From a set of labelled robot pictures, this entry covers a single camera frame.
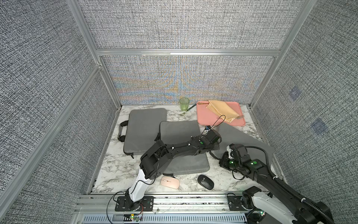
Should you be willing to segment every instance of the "gray cushion pad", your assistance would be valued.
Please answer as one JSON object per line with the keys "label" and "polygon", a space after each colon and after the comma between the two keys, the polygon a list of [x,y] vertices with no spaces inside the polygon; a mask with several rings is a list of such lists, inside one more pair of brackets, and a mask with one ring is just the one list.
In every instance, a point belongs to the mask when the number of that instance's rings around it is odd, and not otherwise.
{"label": "gray cushion pad", "polygon": [[155,143],[162,121],[166,121],[165,108],[132,110],[124,140],[124,152],[133,155],[145,153]]}
{"label": "gray cushion pad", "polygon": [[[167,121],[160,124],[160,137],[165,144],[178,144],[189,141],[191,136],[200,135],[196,120]],[[206,153],[196,156],[183,156],[173,159],[164,174],[183,175],[203,173],[210,169]]]}
{"label": "gray cushion pad", "polygon": [[[271,164],[271,160],[273,157],[273,153],[275,149],[260,140],[257,140],[251,137],[248,134],[243,133],[242,131],[226,124],[222,123],[218,126],[218,133],[221,135],[222,142],[219,144],[219,150],[211,151],[214,156],[217,158],[221,158],[226,152],[226,147],[230,144],[242,144],[244,146],[257,146],[264,149],[269,155],[269,162]],[[259,149],[255,148],[247,148],[247,152],[250,155],[251,159],[259,159],[261,162],[266,164],[265,154]]]}

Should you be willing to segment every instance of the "metal vent grille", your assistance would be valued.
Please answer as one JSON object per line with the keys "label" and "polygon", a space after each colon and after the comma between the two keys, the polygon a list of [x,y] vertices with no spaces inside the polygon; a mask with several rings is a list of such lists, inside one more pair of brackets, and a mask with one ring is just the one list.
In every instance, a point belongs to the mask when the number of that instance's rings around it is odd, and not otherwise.
{"label": "metal vent grille", "polygon": [[[134,223],[122,215],[108,215],[113,223]],[[245,214],[144,214],[140,223],[245,223]],[[106,215],[85,215],[82,224],[108,223]]]}

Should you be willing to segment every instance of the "white marble surface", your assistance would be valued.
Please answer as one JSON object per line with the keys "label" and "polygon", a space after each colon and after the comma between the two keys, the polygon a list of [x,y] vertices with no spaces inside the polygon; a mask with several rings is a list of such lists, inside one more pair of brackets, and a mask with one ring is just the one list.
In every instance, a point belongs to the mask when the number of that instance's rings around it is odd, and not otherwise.
{"label": "white marble surface", "polygon": [[[188,111],[184,116],[179,105],[156,105],[156,106],[123,106],[120,111],[116,128],[113,132],[112,139],[109,143],[106,156],[103,160],[102,167],[97,177],[93,193],[105,193],[105,192],[117,192],[123,191],[129,188],[139,171],[139,163],[141,156],[127,156],[123,153],[124,143],[118,141],[118,128],[119,124],[125,120],[128,120],[129,113],[135,109],[148,109],[148,108],[165,108],[167,110],[167,121],[183,121],[183,120],[197,120],[196,107]],[[255,128],[255,125],[250,117],[250,114],[245,105],[241,106],[241,110],[244,114],[246,125],[243,127],[236,126],[237,129],[251,135],[254,138],[259,139],[260,136]],[[200,130],[204,130],[203,125],[199,125]],[[122,135],[126,133],[126,127],[122,130]],[[258,186],[265,190],[257,182],[245,178],[242,181],[235,180],[232,177],[232,173],[219,167],[219,161],[212,158],[207,153],[210,170],[203,173],[208,176],[214,182],[214,189],[211,191],[242,191],[248,189],[251,186]],[[200,186],[197,182],[197,178],[200,173],[180,175],[176,176],[180,181],[179,189],[172,189],[160,185],[160,178],[156,179],[153,185],[150,185],[147,192],[178,192],[178,191],[208,191],[207,189]],[[236,173],[236,178],[241,178],[242,175]]]}

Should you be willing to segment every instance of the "textured wall panel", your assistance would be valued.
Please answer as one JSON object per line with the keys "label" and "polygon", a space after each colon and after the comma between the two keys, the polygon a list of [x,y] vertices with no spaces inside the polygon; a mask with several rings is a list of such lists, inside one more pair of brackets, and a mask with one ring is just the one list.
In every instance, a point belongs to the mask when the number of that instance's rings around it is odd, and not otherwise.
{"label": "textured wall panel", "polygon": [[0,193],[94,66],[66,1],[0,7]]}
{"label": "textured wall panel", "polygon": [[250,102],[272,57],[105,56],[122,104],[177,104],[218,99]]}
{"label": "textured wall panel", "polygon": [[78,0],[98,48],[278,49],[304,0]]}
{"label": "textured wall panel", "polygon": [[69,223],[115,117],[101,75],[83,96],[1,224]]}
{"label": "textured wall panel", "polygon": [[288,183],[357,223],[358,2],[319,0],[254,111]]}

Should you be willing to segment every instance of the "pink cutting board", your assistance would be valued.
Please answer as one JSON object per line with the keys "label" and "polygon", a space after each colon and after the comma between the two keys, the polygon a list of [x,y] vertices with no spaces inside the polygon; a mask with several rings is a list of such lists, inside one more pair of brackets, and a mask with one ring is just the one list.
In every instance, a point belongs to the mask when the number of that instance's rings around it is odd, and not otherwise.
{"label": "pink cutting board", "polygon": [[[198,116],[198,123],[201,125],[210,125],[213,126],[214,122],[219,118],[216,114],[211,112],[206,106],[209,104],[209,101],[198,101],[197,102],[197,116]],[[236,113],[240,116],[242,115],[240,104],[237,102],[226,102],[229,107],[231,107]],[[222,122],[222,119],[219,119],[215,125],[218,125]],[[227,123],[231,126],[245,126],[246,122],[244,118],[235,119],[231,123]]]}

